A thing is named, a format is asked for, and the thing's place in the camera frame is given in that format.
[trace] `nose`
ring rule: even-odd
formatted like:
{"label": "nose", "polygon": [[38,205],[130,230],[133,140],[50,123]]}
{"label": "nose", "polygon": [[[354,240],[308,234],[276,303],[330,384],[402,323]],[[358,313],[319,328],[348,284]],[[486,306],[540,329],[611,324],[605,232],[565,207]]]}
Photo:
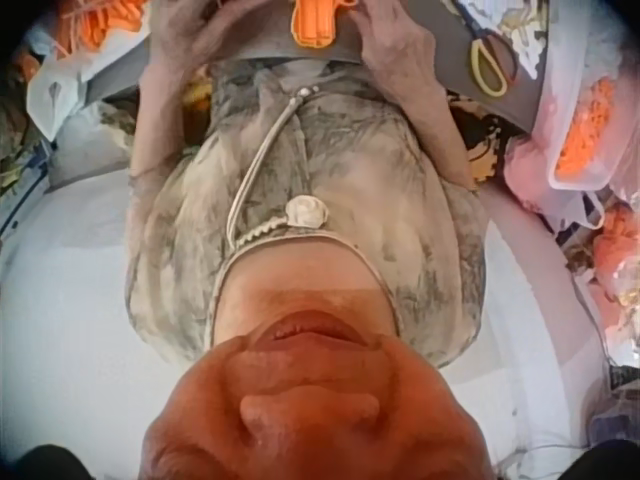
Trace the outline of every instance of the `nose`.
{"label": "nose", "polygon": [[300,453],[362,439],[379,414],[380,404],[373,395],[311,385],[276,395],[246,396],[240,403],[240,416],[259,445]]}

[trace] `scissors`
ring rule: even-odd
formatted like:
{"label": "scissors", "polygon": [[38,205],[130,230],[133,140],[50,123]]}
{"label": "scissors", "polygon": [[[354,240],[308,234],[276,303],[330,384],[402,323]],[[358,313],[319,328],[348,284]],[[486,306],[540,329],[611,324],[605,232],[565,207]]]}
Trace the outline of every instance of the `scissors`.
{"label": "scissors", "polygon": [[[480,89],[490,97],[503,97],[507,93],[509,86],[515,82],[516,76],[518,75],[518,57],[516,52],[502,35],[482,28],[478,21],[469,13],[467,7],[460,3],[460,0],[452,0],[452,2],[473,35],[473,41],[471,42],[471,70],[473,71],[473,77],[476,83]],[[506,73],[499,56],[496,54],[496,48],[498,46],[500,46],[501,49],[506,49],[507,54],[513,62],[512,75]],[[499,86],[497,89],[491,88],[482,74],[480,63],[483,59],[498,80]]]}

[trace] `yellow scissors handle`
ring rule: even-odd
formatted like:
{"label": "yellow scissors handle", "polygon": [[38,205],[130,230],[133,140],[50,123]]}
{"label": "yellow scissors handle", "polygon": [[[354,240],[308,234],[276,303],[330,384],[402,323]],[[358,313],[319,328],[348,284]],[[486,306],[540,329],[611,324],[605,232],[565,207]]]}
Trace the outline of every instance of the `yellow scissors handle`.
{"label": "yellow scissors handle", "polygon": [[[485,82],[480,69],[480,61],[482,58],[484,58],[484,60],[489,64],[491,70],[498,78],[498,83],[500,84],[498,90],[494,90],[487,85],[487,82]],[[484,93],[494,98],[500,98],[507,93],[509,88],[507,79],[505,78],[504,73],[502,73],[500,65],[498,65],[496,59],[493,58],[493,55],[491,55],[491,52],[489,52],[481,38],[477,38],[471,42],[471,69],[473,70],[473,76],[476,79],[478,86]]]}

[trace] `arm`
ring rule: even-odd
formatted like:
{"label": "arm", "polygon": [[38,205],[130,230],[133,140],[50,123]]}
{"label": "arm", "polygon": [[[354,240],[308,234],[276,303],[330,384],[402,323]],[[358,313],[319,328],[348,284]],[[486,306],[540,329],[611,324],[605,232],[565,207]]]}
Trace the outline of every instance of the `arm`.
{"label": "arm", "polygon": [[183,86],[179,78],[151,64],[140,81],[140,109],[131,157],[132,180],[161,168],[170,172],[184,148]]}
{"label": "arm", "polygon": [[406,105],[401,108],[413,125],[418,140],[429,155],[438,175],[455,185],[475,190],[469,155],[453,121],[444,88],[431,92],[427,107]]}
{"label": "arm", "polygon": [[127,220],[130,258],[158,193],[184,148],[182,94],[198,68],[220,59],[238,20],[271,0],[155,0],[151,57],[140,81],[140,110],[131,157],[132,200]]}
{"label": "arm", "polygon": [[401,0],[362,4],[366,13],[353,10],[350,15],[362,35],[362,59],[378,88],[405,112],[440,177],[475,189],[467,149],[436,79],[434,36],[409,17]]}

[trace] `gray floral blouse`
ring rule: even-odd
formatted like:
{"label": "gray floral blouse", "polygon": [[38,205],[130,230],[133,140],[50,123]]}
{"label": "gray floral blouse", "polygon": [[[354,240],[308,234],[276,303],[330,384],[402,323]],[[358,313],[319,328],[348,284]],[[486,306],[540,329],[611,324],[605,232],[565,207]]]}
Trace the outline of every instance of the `gray floral blouse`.
{"label": "gray floral blouse", "polygon": [[[367,262],[405,342],[436,366],[457,358],[477,337],[485,289],[475,194],[438,177],[362,67],[242,61],[218,65],[214,82],[205,144],[133,185],[126,303],[138,334],[168,360],[195,362],[212,345],[221,285],[238,257],[265,242],[323,236]],[[306,98],[296,96],[304,87]],[[300,196],[326,207],[321,226],[287,223]]]}

